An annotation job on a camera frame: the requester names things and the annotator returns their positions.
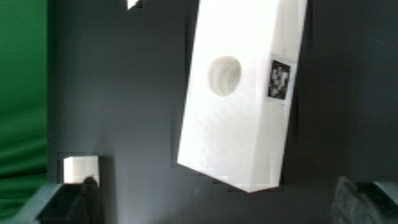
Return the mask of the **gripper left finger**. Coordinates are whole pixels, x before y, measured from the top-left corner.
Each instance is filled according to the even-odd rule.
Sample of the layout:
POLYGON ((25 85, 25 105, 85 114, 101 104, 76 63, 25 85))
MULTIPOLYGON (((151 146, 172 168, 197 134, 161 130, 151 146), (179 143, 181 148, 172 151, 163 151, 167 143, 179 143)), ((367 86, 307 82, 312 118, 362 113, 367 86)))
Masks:
POLYGON ((94 178, 87 177, 81 183, 48 183, 7 224, 104 224, 101 192, 94 178))

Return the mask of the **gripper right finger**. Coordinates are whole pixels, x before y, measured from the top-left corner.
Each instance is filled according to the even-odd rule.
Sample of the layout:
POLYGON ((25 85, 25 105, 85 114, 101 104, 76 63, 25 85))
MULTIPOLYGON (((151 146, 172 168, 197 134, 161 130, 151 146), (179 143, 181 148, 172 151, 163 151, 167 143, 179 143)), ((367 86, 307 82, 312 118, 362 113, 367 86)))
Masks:
POLYGON ((398 184, 337 179, 330 224, 398 224, 398 184))

